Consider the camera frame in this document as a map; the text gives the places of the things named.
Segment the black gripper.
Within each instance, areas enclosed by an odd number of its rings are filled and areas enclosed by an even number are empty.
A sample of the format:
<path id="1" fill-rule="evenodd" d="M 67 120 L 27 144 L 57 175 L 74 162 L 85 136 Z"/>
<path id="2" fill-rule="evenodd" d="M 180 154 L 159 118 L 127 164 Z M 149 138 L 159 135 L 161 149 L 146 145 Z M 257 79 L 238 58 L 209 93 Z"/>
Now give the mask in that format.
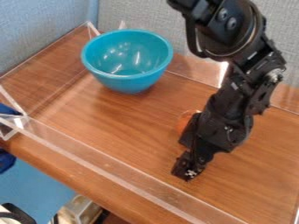
<path id="1" fill-rule="evenodd" d="M 192 181 L 205 171 L 214 154 L 230 153 L 249 139 L 254 117 L 229 119 L 210 109 L 196 112 L 182 129 L 180 143 L 188 151 L 177 158 L 172 174 Z"/>

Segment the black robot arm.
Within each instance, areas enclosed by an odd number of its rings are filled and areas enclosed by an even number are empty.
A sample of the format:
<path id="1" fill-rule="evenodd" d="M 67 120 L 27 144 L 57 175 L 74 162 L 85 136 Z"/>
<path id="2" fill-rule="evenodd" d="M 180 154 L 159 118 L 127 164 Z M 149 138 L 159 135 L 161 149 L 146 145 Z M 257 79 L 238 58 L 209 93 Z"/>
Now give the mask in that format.
<path id="1" fill-rule="evenodd" d="M 252 0 L 168 0 L 186 19 L 190 51 L 204 59 L 229 63 L 218 92 L 204 111 L 192 116 L 180 143 L 188 151 L 173 175 L 190 181 L 214 155 L 232 152 L 249 139 L 254 116 L 270 107 L 284 80 L 286 60 L 268 38 L 268 20 Z"/>

